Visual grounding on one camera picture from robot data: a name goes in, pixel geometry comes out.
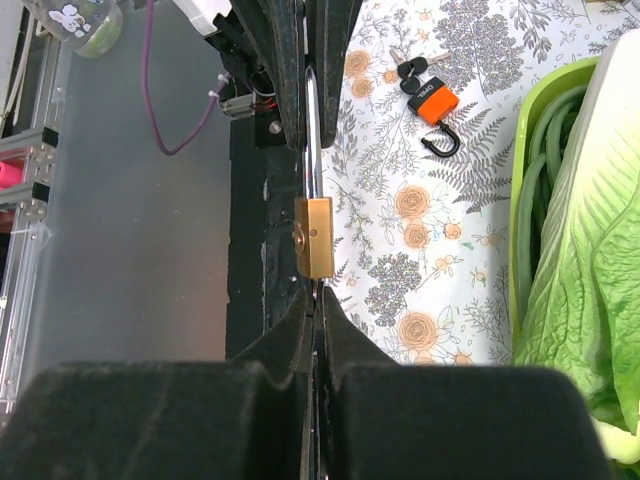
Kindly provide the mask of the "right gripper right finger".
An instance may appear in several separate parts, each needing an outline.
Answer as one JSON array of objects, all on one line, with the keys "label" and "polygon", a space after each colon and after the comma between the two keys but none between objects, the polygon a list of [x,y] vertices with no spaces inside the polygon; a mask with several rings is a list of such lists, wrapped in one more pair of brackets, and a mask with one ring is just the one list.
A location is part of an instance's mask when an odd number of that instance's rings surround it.
[{"label": "right gripper right finger", "polygon": [[402,366],[322,300],[332,479],[609,479],[586,406],[546,368]]}]

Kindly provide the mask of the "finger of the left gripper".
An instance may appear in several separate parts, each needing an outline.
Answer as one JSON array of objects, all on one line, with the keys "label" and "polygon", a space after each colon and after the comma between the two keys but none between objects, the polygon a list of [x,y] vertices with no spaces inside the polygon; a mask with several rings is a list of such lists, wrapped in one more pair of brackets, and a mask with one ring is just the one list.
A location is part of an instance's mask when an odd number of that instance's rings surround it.
[{"label": "finger of the left gripper", "polygon": [[304,6],[301,1],[232,0],[232,9],[271,80],[287,145],[305,145]]},{"label": "finger of the left gripper", "polygon": [[362,0],[306,1],[309,53],[320,109],[320,141],[330,147],[337,134],[346,52]]}]

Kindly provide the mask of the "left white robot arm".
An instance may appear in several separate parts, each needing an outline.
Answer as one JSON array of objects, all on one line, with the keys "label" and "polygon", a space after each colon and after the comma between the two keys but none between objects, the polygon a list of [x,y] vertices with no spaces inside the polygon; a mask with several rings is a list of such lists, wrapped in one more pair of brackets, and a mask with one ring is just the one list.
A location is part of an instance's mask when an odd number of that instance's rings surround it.
[{"label": "left white robot arm", "polygon": [[360,1],[178,1],[191,25],[220,53],[231,75],[275,96],[287,145],[302,150],[305,72],[314,70],[320,143],[337,134],[346,52]]}]

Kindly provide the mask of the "small brass padlock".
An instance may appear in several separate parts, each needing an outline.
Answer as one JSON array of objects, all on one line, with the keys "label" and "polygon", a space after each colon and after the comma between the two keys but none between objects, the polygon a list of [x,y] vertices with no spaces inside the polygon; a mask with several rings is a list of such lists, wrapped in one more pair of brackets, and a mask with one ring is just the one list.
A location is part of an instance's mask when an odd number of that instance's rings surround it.
[{"label": "small brass padlock", "polygon": [[295,199],[292,238],[301,275],[321,281],[334,275],[333,204],[323,194],[320,108],[316,75],[305,69],[306,136],[303,152],[303,196]]}]

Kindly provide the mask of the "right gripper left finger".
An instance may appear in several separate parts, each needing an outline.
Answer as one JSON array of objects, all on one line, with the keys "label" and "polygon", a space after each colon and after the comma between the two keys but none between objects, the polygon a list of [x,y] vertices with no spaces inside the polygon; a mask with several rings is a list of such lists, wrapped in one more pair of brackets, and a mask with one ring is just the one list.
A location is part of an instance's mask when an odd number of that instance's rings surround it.
[{"label": "right gripper left finger", "polygon": [[305,479],[311,302],[228,362],[76,362],[29,384],[5,479]]}]

